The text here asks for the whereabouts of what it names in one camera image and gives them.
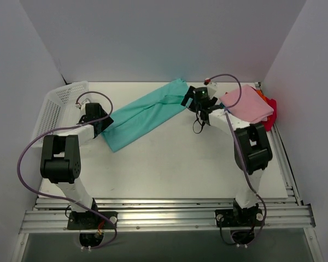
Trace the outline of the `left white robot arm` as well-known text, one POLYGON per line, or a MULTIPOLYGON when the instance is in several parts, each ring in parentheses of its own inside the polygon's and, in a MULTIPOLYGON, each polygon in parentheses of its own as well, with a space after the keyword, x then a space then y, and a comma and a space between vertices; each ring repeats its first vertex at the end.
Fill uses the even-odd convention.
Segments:
POLYGON ((72 211, 80 215, 80 223, 87 229, 93 229, 99 224, 99 214, 93 197, 80 178, 80 145, 99 136, 113 123, 113 119, 99 103, 83 105, 80 115, 80 128, 44 137, 40 174, 62 191, 72 211))

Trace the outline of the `teal green t-shirt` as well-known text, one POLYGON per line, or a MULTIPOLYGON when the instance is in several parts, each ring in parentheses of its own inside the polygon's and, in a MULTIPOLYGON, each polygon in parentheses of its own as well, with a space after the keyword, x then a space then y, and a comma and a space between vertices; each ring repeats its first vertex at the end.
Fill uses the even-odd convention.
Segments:
POLYGON ((184 110, 181 105, 189 87, 176 79, 112 112, 114 122, 102 136, 117 152, 184 110))

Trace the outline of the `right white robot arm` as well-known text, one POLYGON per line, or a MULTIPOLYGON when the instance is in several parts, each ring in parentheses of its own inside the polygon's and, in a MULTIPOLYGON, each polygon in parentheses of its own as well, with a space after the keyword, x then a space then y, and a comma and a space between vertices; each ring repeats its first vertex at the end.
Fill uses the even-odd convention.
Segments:
POLYGON ((231 108, 218 104, 218 99, 210 96, 215 91, 215 87, 190 86, 181 106, 195 113, 201 128, 208 125, 232 135, 235 162, 245 178, 235 196, 237 208, 232 211, 232 219, 238 225, 245 225, 251 220, 250 209, 260 200, 261 177, 273 153, 263 124, 252 124, 234 116, 231 108))

